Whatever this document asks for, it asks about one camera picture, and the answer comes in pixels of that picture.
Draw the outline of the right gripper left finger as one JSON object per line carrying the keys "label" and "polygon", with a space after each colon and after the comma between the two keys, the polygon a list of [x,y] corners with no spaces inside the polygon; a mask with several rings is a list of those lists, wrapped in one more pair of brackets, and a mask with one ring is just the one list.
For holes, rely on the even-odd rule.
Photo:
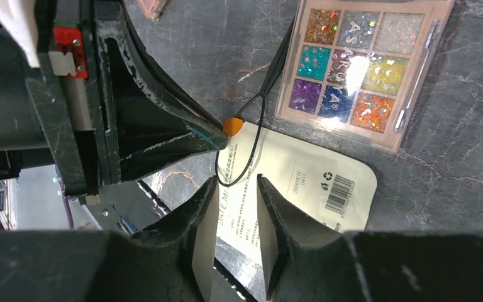
{"label": "right gripper left finger", "polygon": [[145,280],[154,301],[209,301],[219,218],[210,177],[185,203],[132,238],[148,249]]}

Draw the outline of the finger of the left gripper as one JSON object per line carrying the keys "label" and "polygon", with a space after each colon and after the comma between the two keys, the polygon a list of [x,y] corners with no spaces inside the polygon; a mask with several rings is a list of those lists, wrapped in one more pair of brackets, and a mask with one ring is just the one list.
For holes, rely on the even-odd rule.
{"label": "finger of the left gripper", "polygon": [[123,1],[104,2],[104,103],[114,182],[226,147],[221,123],[147,53]]}

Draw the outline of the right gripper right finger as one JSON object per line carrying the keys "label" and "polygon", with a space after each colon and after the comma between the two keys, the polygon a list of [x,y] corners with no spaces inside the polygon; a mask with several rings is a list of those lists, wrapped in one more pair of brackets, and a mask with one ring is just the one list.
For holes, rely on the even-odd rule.
{"label": "right gripper right finger", "polygon": [[328,247],[340,237],[257,176],[257,218],[267,300],[318,300],[329,295]]}

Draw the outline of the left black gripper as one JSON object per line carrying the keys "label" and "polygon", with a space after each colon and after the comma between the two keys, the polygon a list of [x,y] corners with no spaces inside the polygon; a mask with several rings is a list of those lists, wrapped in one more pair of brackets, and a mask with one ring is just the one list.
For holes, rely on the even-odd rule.
{"label": "left black gripper", "polygon": [[0,24],[0,180],[17,177],[24,167],[55,163],[71,195],[93,194],[117,184],[111,173],[104,103],[105,1],[72,1],[67,11],[78,20],[85,50],[85,79],[79,81],[86,99],[83,114],[89,126],[80,130],[71,119],[73,98],[53,73],[49,48],[53,42],[54,2],[35,7],[40,68],[31,68],[24,52]]}

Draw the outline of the colourful eyeshadow palette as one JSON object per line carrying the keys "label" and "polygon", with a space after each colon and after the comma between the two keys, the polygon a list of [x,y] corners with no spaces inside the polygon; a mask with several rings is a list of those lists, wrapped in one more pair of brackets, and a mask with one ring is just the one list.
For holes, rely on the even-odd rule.
{"label": "colourful eyeshadow palette", "polygon": [[300,1],[275,114],[396,152],[453,1]]}

